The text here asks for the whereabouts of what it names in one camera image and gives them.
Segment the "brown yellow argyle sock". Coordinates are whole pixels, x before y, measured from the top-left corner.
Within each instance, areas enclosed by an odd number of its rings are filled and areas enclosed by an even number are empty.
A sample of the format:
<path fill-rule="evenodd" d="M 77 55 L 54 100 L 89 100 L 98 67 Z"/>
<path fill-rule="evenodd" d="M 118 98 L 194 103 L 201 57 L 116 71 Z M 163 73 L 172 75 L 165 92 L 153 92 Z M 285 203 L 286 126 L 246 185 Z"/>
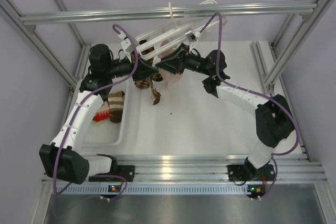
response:
<path fill-rule="evenodd" d="M 141 40 L 139 43 L 142 45 L 145 42 L 147 42 L 147 40 L 144 39 L 144 40 Z M 148 54 L 152 51 L 154 51 L 154 47 L 151 47 L 151 48 L 143 51 L 142 53 L 144 55 L 146 55 L 146 54 Z M 147 88 L 150 88 L 150 87 L 154 86 L 153 81 L 155 81 L 155 82 L 163 81 L 162 75 L 160 73 L 155 73 L 155 74 L 153 74 L 152 76 L 150 76 L 146 79 L 134 82 L 134 85 L 139 89 L 147 89 Z"/>

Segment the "white plastic clip hanger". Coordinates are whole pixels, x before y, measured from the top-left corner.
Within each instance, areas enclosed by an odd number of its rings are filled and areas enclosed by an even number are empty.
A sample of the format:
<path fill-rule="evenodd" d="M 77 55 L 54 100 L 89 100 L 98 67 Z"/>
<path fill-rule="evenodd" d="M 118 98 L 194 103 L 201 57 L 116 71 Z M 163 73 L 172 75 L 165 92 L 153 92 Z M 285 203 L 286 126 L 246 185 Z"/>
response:
<path fill-rule="evenodd" d="M 191 50 L 200 40 L 203 40 L 210 33 L 212 28 L 217 25 L 219 25 L 220 28 L 224 28 L 227 23 L 227 18 L 224 16 L 221 21 L 212 20 L 211 22 L 206 22 L 204 25 L 197 28 L 196 25 L 203 22 L 205 20 L 204 18 L 191 18 L 188 21 L 184 21 L 182 18 L 178 18 L 177 15 L 173 13 L 172 3 L 169 3 L 168 8 L 170 15 L 170 20 L 168 22 L 154 30 L 140 34 L 135 38 L 137 42 L 140 42 L 142 39 L 147 40 L 144 44 L 137 46 L 137 52 L 140 58 L 144 60 L 150 60 L 152 58 L 157 59 L 159 58 L 159 54 L 162 52 L 170 48 L 175 50 L 182 43 L 187 44 Z M 202 32 L 203 38 L 198 42 L 189 43 L 185 37 L 185 33 L 188 30 L 197 29 Z M 142 53 L 151 47 L 154 47 L 154 51 L 146 55 Z"/>

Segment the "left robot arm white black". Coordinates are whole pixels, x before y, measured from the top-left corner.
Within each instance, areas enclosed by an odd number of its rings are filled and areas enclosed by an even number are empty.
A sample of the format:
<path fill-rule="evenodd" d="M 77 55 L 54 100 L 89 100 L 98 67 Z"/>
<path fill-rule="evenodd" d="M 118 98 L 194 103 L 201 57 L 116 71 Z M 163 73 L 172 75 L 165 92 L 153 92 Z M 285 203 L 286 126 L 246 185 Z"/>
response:
<path fill-rule="evenodd" d="M 53 182 L 63 180 L 82 184 L 88 177 L 117 178 L 119 169 L 115 157 L 105 154 L 82 156 L 85 134 L 98 110 L 108 98 L 113 79 L 124 82 L 133 76 L 144 61 L 139 57 L 114 59 L 107 45 L 90 49 L 88 74 L 82 80 L 77 100 L 60 132 L 49 145 L 42 145 L 39 155 L 48 177 Z"/>

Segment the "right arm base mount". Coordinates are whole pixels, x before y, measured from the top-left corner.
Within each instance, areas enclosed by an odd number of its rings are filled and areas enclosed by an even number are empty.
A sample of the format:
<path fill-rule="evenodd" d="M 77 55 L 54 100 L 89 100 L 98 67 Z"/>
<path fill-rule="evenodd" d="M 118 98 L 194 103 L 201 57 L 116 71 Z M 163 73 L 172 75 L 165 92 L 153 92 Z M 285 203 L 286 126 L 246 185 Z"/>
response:
<path fill-rule="evenodd" d="M 228 165 L 227 171 L 230 182 L 246 182 L 250 179 L 246 167 L 242 164 Z"/>

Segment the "brown beige striped sock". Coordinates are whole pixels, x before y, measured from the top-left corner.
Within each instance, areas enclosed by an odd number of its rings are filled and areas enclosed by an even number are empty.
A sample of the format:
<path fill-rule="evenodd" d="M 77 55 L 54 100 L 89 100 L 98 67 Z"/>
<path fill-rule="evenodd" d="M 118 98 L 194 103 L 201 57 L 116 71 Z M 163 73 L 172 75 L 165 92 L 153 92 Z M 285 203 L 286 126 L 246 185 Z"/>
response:
<path fill-rule="evenodd" d="M 150 85 L 150 89 L 151 89 L 152 104 L 157 105 L 161 100 L 161 94 L 156 89 L 156 87 L 153 83 L 153 80 L 151 78 L 150 78 L 150 81 L 149 81 L 149 85 Z"/>

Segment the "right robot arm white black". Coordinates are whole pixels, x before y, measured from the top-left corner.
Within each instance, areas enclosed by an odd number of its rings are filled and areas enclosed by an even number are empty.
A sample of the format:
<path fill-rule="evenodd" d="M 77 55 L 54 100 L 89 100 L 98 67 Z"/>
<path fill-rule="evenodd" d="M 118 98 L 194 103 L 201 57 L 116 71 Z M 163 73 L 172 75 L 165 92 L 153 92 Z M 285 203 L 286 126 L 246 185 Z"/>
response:
<path fill-rule="evenodd" d="M 232 174 L 230 181 L 258 180 L 274 169 L 269 162 L 275 148 L 295 129 L 285 97 L 268 97 L 227 83 L 229 76 L 224 73 L 227 66 L 225 55 L 218 49 L 203 58 L 198 52 L 192 53 L 186 44 L 181 44 L 172 53 L 155 57 L 153 65 L 171 74 L 189 70 L 206 75 L 202 84 L 208 94 L 236 105 L 255 118 L 258 141 L 241 165 L 239 174 Z"/>

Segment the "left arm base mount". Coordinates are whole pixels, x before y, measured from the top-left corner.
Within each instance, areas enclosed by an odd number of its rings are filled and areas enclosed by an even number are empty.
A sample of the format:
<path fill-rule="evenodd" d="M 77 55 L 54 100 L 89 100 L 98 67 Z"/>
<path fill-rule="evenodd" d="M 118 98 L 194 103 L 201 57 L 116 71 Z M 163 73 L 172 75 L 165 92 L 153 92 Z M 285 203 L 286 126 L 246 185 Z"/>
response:
<path fill-rule="evenodd" d="M 132 182 L 135 176 L 135 166 L 134 165 L 118 165 L 113 175 L 118 175 L 127 180 L 127 182 Z"/>

